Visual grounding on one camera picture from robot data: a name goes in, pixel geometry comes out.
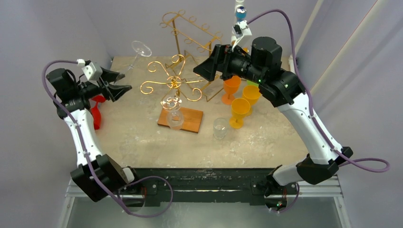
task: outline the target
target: wooden block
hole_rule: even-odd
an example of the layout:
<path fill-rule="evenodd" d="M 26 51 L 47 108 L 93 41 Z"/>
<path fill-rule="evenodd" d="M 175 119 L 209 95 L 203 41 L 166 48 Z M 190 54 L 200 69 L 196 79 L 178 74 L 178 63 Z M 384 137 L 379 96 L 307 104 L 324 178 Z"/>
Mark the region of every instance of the wooden block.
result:
<path fill-rule="evenodd" d="M 202 123 L 203 112 L 199 110 L 194 110 L 190 108 L 181 108 L 180 111 L 184 116 L 184 122 L 182 125 L 182 131 L 199 133 L 200 124 Z M 166 116 L 168 112 L 162 109 L 160 118 L 158 119 L 157 124 L 159 126 L 169 127 Z"/>

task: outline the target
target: orange plastic cup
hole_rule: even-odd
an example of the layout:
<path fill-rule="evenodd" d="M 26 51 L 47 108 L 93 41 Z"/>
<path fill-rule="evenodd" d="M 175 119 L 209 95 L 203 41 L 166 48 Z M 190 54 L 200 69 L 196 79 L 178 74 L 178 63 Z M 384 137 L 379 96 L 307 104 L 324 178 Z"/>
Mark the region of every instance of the orange plastic cup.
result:
<path fill-rule="evenodd" d="M 250 104 L 250 110 L 246 114 L 246 116 L 251 115 L 253 112 L 252 105 L 256 104 L 259 100 L 261 93 L 259 92 L 259 88 L 254 85 L 247 85 L 243 88 L 242 98 L 246 99 Z"/>
<path fill-rule="evenodd" d="M 250 104 L 244 98 L 237 98 L 232 101 L 231 112 L 232 117 L 230 118 L 230 126 L 239 129 L 243 126 L 243 118 L 249 112 Z"/>
<path fill-rule="evenodd" d="M 224 91 L 225 94 L 222 96 L 221 101 L 226 105 L 231 105 L 232 101 L 235 99 L 234 93 L 237 92 L 240 86 L 240 77 L 232 76 L 231 79 L 224 81 Z"/>

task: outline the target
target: gold metal rack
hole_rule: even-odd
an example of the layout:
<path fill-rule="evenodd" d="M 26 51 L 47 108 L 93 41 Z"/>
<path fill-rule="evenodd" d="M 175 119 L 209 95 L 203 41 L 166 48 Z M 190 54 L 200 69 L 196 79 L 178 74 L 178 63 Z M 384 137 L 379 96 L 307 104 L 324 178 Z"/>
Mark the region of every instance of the gold metal rack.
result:
<path fill-rule="evenodd" d="M 176 61 L 176 62 L 172 61 L 172 64 L 170 64 L 170 65 L 165 64 L 165 68 L 166 68 L 166 69 L 170 68 L 170 69 L 174 72 L 175 75 L 177 75 L 177 73 L 174 71 L 174 68 L 175 68 L 179 63 L 181 63 L 182 61 L 184 61 L 184 60 L 185 60 L 186 58 L 188 58 L 188 57 L 191 57 L 191 58 L 193 59 L 193 61 L 194 61 L 197 65 L 199 64 L 199 63 L 195 60 L 195 58 L 193 57 L 193 55 L 190 54 L 188 51 L 185 50 L 185 51 L 184 51 L 184 56 L 181 55 L 181 49 L 180 49 L 180 47 L 179 47 L 179 41 L 178 41 L 178 36 L 179 36 L 179 34 L 181 34 L 181 35 L 183 35 L 183 36 L 185 37 L 185 40 L 184 40 L 185 44 L 195 43 L 195 44 L 198 45 L 198 47 L 197 47 L 196 49 L 197 49 L 199 52 L 204 52 L 204 51 L 207 50 L 207 51 L 209 51 L 209 55 L 211 55 L 211 52 L 212 52 L 212 50 L 213 50 L 213 49 L 212 49 L 212 44 L 213 44 L 213 42 L 218 41 L 218 42 L 221 44 L 221 38 L 222 38 L 222 33 L 221 33 L 220 31 L 218 31 L 218 32 L 216 32 L 216 33 L 214 33 L 214 34 L 212 34 L 212 33 L 210 33 L 210 32 L 208 31 L 209 28 L 210 28 L 209 25 L 207 25 L 206 23 L 204 23 L 204 24 L 202 24 L 201 26 L 198 26 L 197 24 L 195 24 L 195 22 L 196 22 L 197 19 L 196 19 L 194 16 L 190 16 L 189 18 L 186 18 L 186 17 L 184 17 L 184 14 L 185 14 L 185 10 L 183 10 L 183 9 L 181 9 L 181 10 L 178 11 L 178 12 L 168 12 L 168 13 L 165 13 L 165 14 L 163 15 L 163 17 L 162 17 L 162 22 L 160 23 L 160 25 L 162 26 L 162 28 L 166 28 L 166 27 L 168 27 L 168 26 L 171 27 L 171 28 L 172 28 L 171 34 L 175 36 L 176 48 L 178 49 L 178 55 L 180 55 L 180 58 L 179 58 L 178 61 Z M 166 17 L 167 15 L 171 15 L 172 18 L 170 18 L 169 20 L 166 20 L 165 17 Z M 206 42 L 205 45 L 201 44 L 201 42 L 198 42 L 198 41 L 192 39 L 191 37 L 189 37 L 188 35 L 186 35 L 185 33 L 181 32 L 180 30 L 178 30 L 178 29 L 176 28 L 175 20 L 176 20 L 177 18 L 182 18 L 182 19 L 184 19 L 185 21 L 187 21 L 187 22 L 189 22 L 190 24 L 194 25 L 195 27 L 197 27 L 197 28 L 200 29 L 201 31 L 203 31 L 203 32 L 205 32 L 205 33 L 207 33 L 207 34 L 209 34 L 212 38 L 211 38 L 208 42 Z M 188 82 L 186 79 L 181 79 L 181 80 L 184 80 L 185 83 L 187 83 L 187 84 L 190 83 L 190 82 Z M 206 85 L 204 85 L 202 88 L 199 89 L 199 90 L 201 91 L 201 95 L 203 95 L 203 96 L 206 97 L 206 101 L 207 101 L 207 102 L 209 102 L 213 97 L 215 97 L 219 92 L 221 92 L 221 90 L 223 90 L 223 88 L 221 88 L 221 89 L 220 89 L 218 92 L 216 92 L 213 96 L 208 97 L 208 96 L 203 92 L 203 90 L 204 90 L 205 88 L 207 88 L 211 83 L 212 83 L 212 82 L 208 82 Z"/>
<path fill-rule="evenodd" d="M 183 55 L 179 55 L 179 54 L 178 54 L 178 55 L 174 55 L 174 56 L 172 56 L 172 58 L 171 58 L 171 62 L 172 62 L 172 64 L 176 64 L 176 63 L 178 63 L 178 62 L 183 62 L 182 67 L 181 67 L 181 70 L 179 71 L 178 74 L 175 73 L 175 76 L 170 76 L 169 73 L 168 73 L 168 71 L 167 71 L 166 68 L 162 65 L 161 62 L 158 62 L 158 61 L 150 62 L 150 63 L 147 65 L 147 70 L 150 71 L 150 72 L 155 72 L 155 71 L 157 71 L 157 67 L 155 66 L 155 64 L 156 64 L 156 63 L 159 64 L 159 65 L 163 68 L 163 70 L 165 71 L 166 75 L 168 76 L 167 81 L 170 81 L 170 82 L 145 81 L 145 82 L 143 82 L 143 83 L 141 84 L 141 86 L 140 86 L 140 91 L 141 91 L 143 94 L 150 94 L 150 93 L 152 93 L 152 92 L 154 91 L 154 88 L 152 88 L 151 86 L 146 86 L 145 88 L 151 89 L 151 91 L 150 91 L 150 92 L 145 92 L 145 91 L 143 90 L 143 85 L 146 84 L 146 83 L 154 83 L 154 84 L 160 84 L 160 85 L 167 85 L 167 86 L 169 87 L 169 90 L 168 90 L 168 92 L 162 97 L 162 99 L 161 99 L 161 105 L 163 105 L 164 98 L 165 98 L 165 97 L 169 94 L 169 92 L 170 92 L 171 90 L 173 90 L 173 89 L 176 89 L 176 93 L 175 93 L 175 94 L 176 94 L 178 97 L 180 97 L 180 95 L 182 94 L 182 95 L 183 95 L 187 100 L 189 100 L 189 101 L 198 101 L 198 100 L 200 100 L 200 99 L 202 98 L 202 91 L 201 91 L 199 88 L 192 88 L 192 87 L 191 87 L 191 88 L 192 88 L 192 94 L 193 94 L 193 95 L 194 95 L 194 91 L 195 91 L 195 90 L 197 90 L 197 91 L 200 92 L 200 97 L 199 97 L 198 99 L 196 99 L 196 100 L 193 100 L 193 99 L 188 98 L 188 97 L 182 92 L 182 90 L 180 89 L 180 86 L 181 86 L 182 84 L 190 84 L 190 83 L 202 82 L 203 80 L 191 81 L 191 82 L 188 82 L 188 81 L 182 82 L 184 79 L 181 79 L 179 76 L 181 75 L 182 70 L 183 70 L 183 67 L 185 66 L 185 63 L 186 63 L 185 57 L 184 57 Z"/>

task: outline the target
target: gold glass holder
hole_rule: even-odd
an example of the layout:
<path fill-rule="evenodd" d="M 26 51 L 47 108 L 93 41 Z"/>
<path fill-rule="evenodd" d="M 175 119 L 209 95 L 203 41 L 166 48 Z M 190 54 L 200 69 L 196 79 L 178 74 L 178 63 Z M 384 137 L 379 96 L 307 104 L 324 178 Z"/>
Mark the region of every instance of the gold glass holder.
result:
<path fill-rule="evenodd" d="M 158 61 L 150 62 L 150 63 L 147 65 L 147 70 L 150 71 L 150 72 L 155 72 L 155 71 L 157 71 L 157 67 L 155 66 L 155 64 L 159 64 L 159 65 L 163 68 L 163 70 L 165 71 L 166 75 L 168 76 L 168 78 L 167 78 L 166 80 L 169 81 L 169 82 L 145 81 L 145 82 L 143 82 L 143 83 L 141 84 L 141 86 L 140 86 L 140 91 L 141 91 L 143 94 L 151 94 L 152 92 L 154 92 L 154 88 L 151 87 L 151 86 L 146 86 L 146 87 L 145 87 L 145 88 L 147 88 L 147 89 L 150 89 L 149 92 L 146 92 L 146 91 L 143 90 L 143 86 L 144 86 L 145 84 L 147 84 L 147 83 L 154 83 L 154 84 L 160 84 L 160 85 L 167 85 L 168 88 L 169 88 L 169 90 L 168 90 L 168 92 L 162 97 L 162 99 L 161 99 L 161 105 L 163 105 L 163 102 L 164 102 L 165 97 L 166 97 L 166 96 L 169 94 L 169 92 L 170 92 L 171 90 L 173 90 L 173 89 L 176 89 L 175 94 L 176 94 L 178 97 L 180 97 L 181 94 L 182 94 L 182 95 L 183 95 L 187 100 L 189 100 L 189 101 L 198 101 L 198 100 L 200 100 L 200 99 L 202 98 L 202 91 L 201 91 L 199 88 L 192 88 L 192 87 L 191 87 L 191 89 L 192 89 L 192 95 L 194 95 L 194 91 L 195 91 L 195 90 L 199 91 L 200 96 L 199 96 L 199 98 L 197 98 L 197 99 L 190 99 L 190 98 L 188 98 L 188 96 L 186 96 L 186 95 L 182 92 L 182 90 L 180 89 L 180 87 L 181 87 L 182 84 L 190 84 L 190 83 L 202 82 L 203 80 L 190 81 L 190 82 L 185 81 L 185 82 L 183 82 L 184 79 L 181 79 L 181 78 L 180 78 L 180 75 L 181 75 L 181 73 L 182 73 L 183 67 L 185 66 L 186 59 L 185 59 L 185 57 L 184 57 L 183 55 L 180 55 L 180 54 L 172 56 L 171 62 L 172 62 L 173 64 L 175 64 L 175 63 L 177 63 L 177 62 L 179 62 L 179 61 L 183 62 L 183 64 L 182 64 L 182 67 L 181 67 L 181 70 L 179 71 L 179 73 L 178 73 L 178 74 L 175 73 L 174 76 L 169 75 L 168 71 L 167 71 L 166 68 L 162 65 L 161 62 L 158 62 Z"/>
<path fill-rule="evenodd" d="M 163 17 L 162 17 L 162 22 L 160 23 L 160 25 L 162 26 L 162 28 L 166 28 L 166 27 L 168 27 L 168 26 L 171 27 L 171 29 L 172 29 L 171 34 L 175 36 L 176 48 L 178 49 L 178 55 L 180 55 L 181 57 L 180 57 L 179 60 L 176 61 L 176 62 L 173 62 L 173 61 L 172 61 L 172 64 L 170 64 L 170 65 L 165 64 L 165 69 L 170 68 L 178 78 L 179 78 L 179 75 L 174 71 L 174 68 L 175 68 L 178 64 L 180 64 L 182 61 L 184 61 L 186 58 L 191 57 L 191 58 L 193 59 L 193 61 L 194 61 L 197 65 L 199 64 L 199 63 L 195 60 L 195 58 L 193 57 L 193 55 L 190 54 L 188 51 L 185 50 L 185 51 L 184 51 L 184 56 L 181 55 L 181 49 L 180 49 L 180 47 L 179 47 L 179 41 L 178 41 L 178 36 L 179 36 L 179 34 L 181 34 L 181 35 L 183 35 L 183 36 L 185 37 L 185 40 L 184 40 L 185 44 L 195 43 L 196 45 L 198 45 L 198 47 L 197 47 L 196 49 L 197 49 L 199 52 L 204 52 L 204 51 L 207 50 L 207 51 L 209 51 L 209 55 L 211 55 L 211 52 L 213 51 L 213 49 L 212 49 L 212 44 L 213 44 L 213 42 L 218 41 L 218 42 L 221 44 L 221 38 L 222 38 L 222 33 L 221 33 L 220 31 L 218 31 L 218 32 L 216 32 L 216 33 L 214 33 L 214 34 L 212 34 L 212 33 L 209 32 L 209 28 L 210 28 L 209 25 L 207 25 L 206 23 L 204 23 L 204 24 L 202 24 L 201 26 L 199 26 L 199 25 L 195 24 L 195 22 L 196 22 L 197 19 L 196 19 L 194 16 L 190 16 L 189 18 L 186 18 L 186 17 L 184 17 L 184 14 L 185 14 L 185 10 L 183 10 L 183 9 L 181 9 L 181 10 L 178 11 L 178 12 L 168 12 L 168 13 L 165 13 L 165 14 L 163 15 Z M 167 15 L 170 15 L 170 16 L 172 16 L 172 17 L 171 17 L 170 19 L 166 20 L 166 17 L 168 17 Z M 186 35 L 185 33 L 181 32 L 180 30 L 177 29 L 176 24 L 175 24 L 175 20 L 176 20 L 177 18 L 182 18 L 182 19 L 184 19 L 185 21 L 187 21 L 187 22 L 189 22 L 190 24 L 194 25 L 195 27 L 197 27 L 197 28 L 200 29 L 201 31 L 203 31 L 203 32 L 205 32 L 205 33 L 207 33 L 207 34 L 209 34 L 212 38 L 211 38 L 208 42 L 206 42 L 205 45 L 203 45 L 201 42 L 198 42 L 198 41 L 192 39 L 191 37 L 189 37 L 188 35 Z M 185 83 L 187 83 L 188 86 L 189 86 L 193 91 L 194 91 L 194 89 L 197 89 L 197 88 L 191 87 L 191 86 L 189 85 L 189 83 L 191 83 L 191 82 L 188 82 L 186 79 L 180 79 L 180 80 L 181 80 L 181 81 L 185 81 Z M 211 83 L 212 83 L 212 82 L 208 82 L 208 83 L 207 83 L 206 85 L 204 85 L 202 88 L 198 89 L 198 90 L 200 90 L 201 95 L 206 97 L 206 101 L 207 101 L 207 102 L 209 102 L 213 97 L 215 97 L 219 92 L 221 92 L 221 90 L 223 90 L 223 88 L 221 88 L 221 89 L 220 89 L 218 92 L 216 92 L 213 96 L 208 97 L 208 96 L 203 92 L 203 90 L 204 90 L 205 88 L 207 88 Z"/>

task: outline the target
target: beige table surface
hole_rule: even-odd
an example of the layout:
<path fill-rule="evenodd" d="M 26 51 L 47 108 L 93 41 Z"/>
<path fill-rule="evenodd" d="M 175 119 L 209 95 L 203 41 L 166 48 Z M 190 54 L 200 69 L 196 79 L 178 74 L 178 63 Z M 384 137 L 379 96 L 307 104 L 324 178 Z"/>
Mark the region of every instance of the beige table surface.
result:
<path fill-rule="evenodd" d="M 134 57 L 115 57 L 111 70 L 123 72 Z M 202 62 L 206 57 L 197 57 Z M 204 111 L 200 132 L 175 131 L 157 125 L 161 112 L 160 100 L 167 93 L 166 85 L 154 85 L 154 92 L 144 95 L 140 92 L 142 82 L 166 81 L 166 74 L 160 66 L 154 73 L 147 71 L 151 61 L 170 63 L 171 57 L 141 57 L 135 68 L 126 72 L 126 78 L 118 85 L 131 85 L 117 102 L 105 102 L 100 106 L 101 129 L 96 132 L 102 149 L 122 166 L 132 167 L 177 167 L 177 168 L 271 168 L 303 159 L 307 149 L 302 140 L 285 118 L 271 103 L 260 98 L 253 106 L 254 113 L 245 117 L 245 125 L 238 130 L 230 128 L 223 140 L 213 137 L 213 121 L 224 117 L 229 119 L 230 106 L 221 102 L 221 91 L 211 101 L 203 98 L 190 102 L 182 97 L 182 107 Z M 287 60 L 283 67 L 288 68 Z M 186 61 L 182 78 L 201 79 L 192 72 L 196 63 Z M 201 87 L 206 82 L 197 83 Z M 242 81 L 235 97 L 241 97 L 246 81 Z M 222 87 L 222 80 L 214 81 L 205 91 L 214 93 Z M 192 92 L 181 86 L 189 97 Z"/>

